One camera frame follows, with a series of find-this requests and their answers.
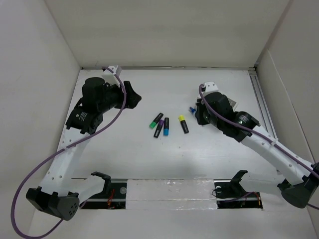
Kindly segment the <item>yellow cap highlighter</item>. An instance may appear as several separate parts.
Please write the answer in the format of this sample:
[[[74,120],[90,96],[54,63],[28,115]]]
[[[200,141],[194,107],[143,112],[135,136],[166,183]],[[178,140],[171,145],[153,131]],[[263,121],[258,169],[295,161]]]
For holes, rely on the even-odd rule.
[[[183,116],[183,115],[180,115],[180,116],[178,117],[178,119],[179,119],[179,122],[180,122],[180,124],[181,124],[181,127],[182,127],[183,132],[184,132],[185,134],[189,133],[189,129],[188,129],[188,126],[187,126],[187,123],[186,123],[186,120],[185,120],[184,116]]]

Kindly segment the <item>green cap highlighter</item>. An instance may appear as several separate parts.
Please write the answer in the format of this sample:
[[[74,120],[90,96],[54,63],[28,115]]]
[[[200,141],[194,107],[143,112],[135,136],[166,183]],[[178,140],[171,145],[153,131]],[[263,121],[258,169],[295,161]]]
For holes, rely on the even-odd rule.
[[[163,117],[163,113],[159,113],[155,117],[155,119],[150,123],[149,127],[154,128],[159,123],[159,121],[161,120],[162,117]]]

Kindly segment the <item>purple cap highlighter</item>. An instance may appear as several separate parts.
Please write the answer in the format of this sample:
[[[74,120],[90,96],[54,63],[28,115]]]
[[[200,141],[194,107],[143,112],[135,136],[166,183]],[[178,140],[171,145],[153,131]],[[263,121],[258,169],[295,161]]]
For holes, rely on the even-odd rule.
[[[159,135],[160,135],[160,132],[162,130],[162,127],[163,127],[163,124],[164,124],[164,120],[159,120],[158,124],[157,124],[157,127],[156,127],[156,130],[154,132],[154,138],[158,138]]]

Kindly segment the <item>blue cap highlighter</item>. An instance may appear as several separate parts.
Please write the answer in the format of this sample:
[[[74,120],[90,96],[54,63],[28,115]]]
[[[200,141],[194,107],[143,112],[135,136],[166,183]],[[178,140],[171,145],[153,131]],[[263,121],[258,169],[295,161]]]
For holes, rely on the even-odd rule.
[[[169,135],[169,118],[164,118],[163,135],[164,136]]]

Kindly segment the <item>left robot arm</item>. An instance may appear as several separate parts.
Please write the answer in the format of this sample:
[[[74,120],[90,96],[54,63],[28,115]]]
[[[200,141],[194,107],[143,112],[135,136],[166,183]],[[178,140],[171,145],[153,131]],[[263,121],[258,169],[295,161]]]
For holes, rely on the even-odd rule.
[[[103,113],[112,108],[133,109],[141,99],[129,81],[121,87],[100,77],[88,78],[82,97],[67,119],[62,152],[54,157],[40,185],[28,189],[26,198],[39,211],[68,221],[87,199],[94,195],[107,197],[111,193],[109,175],[95,171],[77,186],[72,184],[72,175],[90,137],[102,123]]]

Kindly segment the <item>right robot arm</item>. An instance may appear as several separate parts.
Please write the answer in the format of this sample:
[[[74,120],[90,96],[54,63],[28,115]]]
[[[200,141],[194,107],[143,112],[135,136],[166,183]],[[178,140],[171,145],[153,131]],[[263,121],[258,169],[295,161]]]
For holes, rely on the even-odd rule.
[[[213,190],[217,198],[242,198],[263,192],[281,196],[297,208],[308,206],[319,186],[318,163],[310,163],[297,156],[247,112],[234,111],[228,98],[220,92],[200,93],[195,117],[199,125],[211,124],[225,136],[250,148],[279,173],[271,176],[239,170],[228,182],[217,185]]]

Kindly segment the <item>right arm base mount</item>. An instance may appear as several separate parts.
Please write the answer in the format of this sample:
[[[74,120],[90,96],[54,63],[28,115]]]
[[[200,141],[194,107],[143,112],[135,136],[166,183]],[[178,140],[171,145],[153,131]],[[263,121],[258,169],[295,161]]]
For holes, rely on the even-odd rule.
[[[240,182],[248,173],[240,170],[230,180],[217,180],[211,195],[217,199],[218,209],[262,209],[259,192],[246,192]]]

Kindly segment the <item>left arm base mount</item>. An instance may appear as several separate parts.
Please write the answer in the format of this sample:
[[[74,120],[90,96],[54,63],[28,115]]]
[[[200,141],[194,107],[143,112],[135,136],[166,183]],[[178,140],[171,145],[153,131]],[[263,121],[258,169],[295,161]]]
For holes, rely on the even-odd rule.
[[[100,172],[93,172],[91,175],[104,180],[103,189],[81,203],[81,209],[121,210],[126,208],[126,194],[121,194],[120,189],[124,187],[127,190],[127,180],[112,180],[109,175]]]

